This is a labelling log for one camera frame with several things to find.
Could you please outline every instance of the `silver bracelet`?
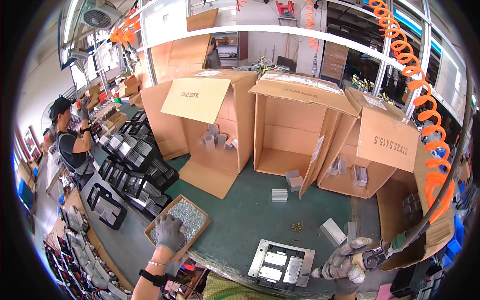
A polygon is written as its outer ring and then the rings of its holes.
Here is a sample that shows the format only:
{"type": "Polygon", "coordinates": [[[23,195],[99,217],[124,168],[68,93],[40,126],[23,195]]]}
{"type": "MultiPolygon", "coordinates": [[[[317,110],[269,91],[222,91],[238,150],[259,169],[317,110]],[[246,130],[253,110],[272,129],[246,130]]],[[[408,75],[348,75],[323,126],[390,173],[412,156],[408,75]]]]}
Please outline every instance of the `silver bracelet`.
{"type": "Polygon", "coordinates": [[[166,264],[159,264],[159,263],[155,263],[155,262],[152,262],[152,261],[148,261],[149,264],[152,264],[152,265],[156,265],[156,266],[159,266],[159,265],[162,265],[164,267],[166,267],[167,265],[166,264]]]}

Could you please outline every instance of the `black cap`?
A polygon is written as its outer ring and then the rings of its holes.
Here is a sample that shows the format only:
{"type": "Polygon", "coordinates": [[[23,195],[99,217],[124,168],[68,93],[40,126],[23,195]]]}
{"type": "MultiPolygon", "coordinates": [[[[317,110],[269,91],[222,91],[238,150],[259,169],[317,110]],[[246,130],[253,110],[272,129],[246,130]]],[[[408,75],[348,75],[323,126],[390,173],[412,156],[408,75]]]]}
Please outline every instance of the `black cap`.
{"type": "Polygon", "coordinates": [[[50,120],[56,122],[59,114],[63,114],[65,111],[69,110],[71,105],[70,101],[64,97],[55,100],[52,107],[50,107],[50,120]]]}

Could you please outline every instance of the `hand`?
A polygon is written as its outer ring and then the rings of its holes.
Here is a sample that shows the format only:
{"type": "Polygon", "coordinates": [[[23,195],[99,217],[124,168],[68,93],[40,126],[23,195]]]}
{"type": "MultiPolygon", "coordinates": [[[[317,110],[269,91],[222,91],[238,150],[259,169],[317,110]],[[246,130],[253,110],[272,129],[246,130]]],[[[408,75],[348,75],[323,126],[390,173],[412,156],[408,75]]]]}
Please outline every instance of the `hand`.
{"type": "Polygon", "coordinates": [[[165,247],[175,254],[185,240],[180,232],[183,222],[172,215],[163,215],[155,221],[157,247],[165,247]]]}
{"type": "Polygon", "coordinates": [[[88,116],[88,108],[87,108],[87,103],[85,101],[82,101],[82,108],[78,110],[78,117],[80,120],[87,120],[89,121],[90,118],[88,116]]]}
{"type": "Polygon", "coordinates": [[[373,241],[369,238],[355,238],[346,243],[330,256],[328,262],[323,267],[312,271],[315,278],[323,277],[328,280],[341,279],[348,277],[354,284],[363,283],[365,280],[365,267],[363,266],[363,254],[349,255],[354,249],[371,244],[373,241]]]}

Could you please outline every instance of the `picture frame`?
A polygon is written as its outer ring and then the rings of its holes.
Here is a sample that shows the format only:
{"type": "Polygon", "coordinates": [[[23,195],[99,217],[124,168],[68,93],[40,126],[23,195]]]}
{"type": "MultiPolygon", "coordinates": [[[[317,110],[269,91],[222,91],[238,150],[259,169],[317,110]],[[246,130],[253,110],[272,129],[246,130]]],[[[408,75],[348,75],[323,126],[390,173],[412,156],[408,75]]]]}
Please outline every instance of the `picture frame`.
{"type": "Polygon", "coordinates": [[[31,127],[32,126],[28,127],[27,131],[23,135],[23,139],[30,158],[33,158],[36,161],[40,158],[40,150],[38,143],[32,134],[31,127]]]}

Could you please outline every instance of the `green workbench surface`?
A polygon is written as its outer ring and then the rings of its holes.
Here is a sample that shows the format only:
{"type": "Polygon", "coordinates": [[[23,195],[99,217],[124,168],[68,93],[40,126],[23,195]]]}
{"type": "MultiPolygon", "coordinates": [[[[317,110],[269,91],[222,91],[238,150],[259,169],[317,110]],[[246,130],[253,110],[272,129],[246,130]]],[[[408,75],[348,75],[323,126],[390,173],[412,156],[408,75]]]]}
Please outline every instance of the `green workbench surface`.
{"type": "MultiPolygon", "coordinates": [[[[131,118],[138,109],[127,104],[120,110],[131,118]]],[[[101,165],[107,155],[99,147],[96,151],[95,157],[101,165]]],[[[179,171],[189,159],[190,155],[183,155],[168,163],[179,171]]],[[[352,219],[351,200],[346,196],[318,189],[314,182],[301,201],[298,192],[288,192],[286,203],[273,203],[272,189],[288,189],[285,177],[254,171],[252,156],[223,200],[182,180],[171,186],[166,194],[173,199],[182,194],[209,215],[212,223],[191,250],[208,264],[221,266],[222,270],[226,270],[233,278],[240,275],[243,279],[252,279],[247,277],[247,272],[260,239],[286,245],[299,239],[294,246],[315,250],[312,267],[320,267],[335,250],[320,231],[320,225],[332,218],[343,229],[345,223],[352,219]],[[292,223],[301,222],[301,233],[290,229],[292,223]]],[[[374,226],[374,230],[379,231],[378,224],[374,226]]],[[[296,293],[320,296],[331,294],[334,290],[332,281],[310,278],[308,286],[297,288],[296,293]]]]}

